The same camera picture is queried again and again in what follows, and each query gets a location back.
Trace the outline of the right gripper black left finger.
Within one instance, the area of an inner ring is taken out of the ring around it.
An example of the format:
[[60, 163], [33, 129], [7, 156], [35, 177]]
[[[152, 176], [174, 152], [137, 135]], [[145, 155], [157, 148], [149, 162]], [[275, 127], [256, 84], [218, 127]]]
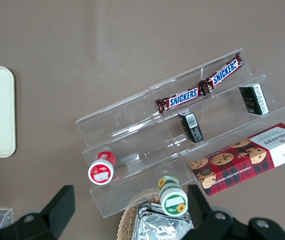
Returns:
[[0, 229], [0, 240], [58, 240], [75, 209], [74, 186], [65, 185], [39, 213], [26, 214]]

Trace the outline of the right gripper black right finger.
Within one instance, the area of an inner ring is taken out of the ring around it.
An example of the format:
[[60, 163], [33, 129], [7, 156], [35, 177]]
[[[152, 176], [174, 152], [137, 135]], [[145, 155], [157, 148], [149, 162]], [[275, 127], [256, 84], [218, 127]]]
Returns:
[[188, 186], [187, 197], [193, 229], [184, 240], [285, 240], [285, 231], [273, 220], [256, 217], [246, 225], [222, 210], [213, 210], [197, 185]]

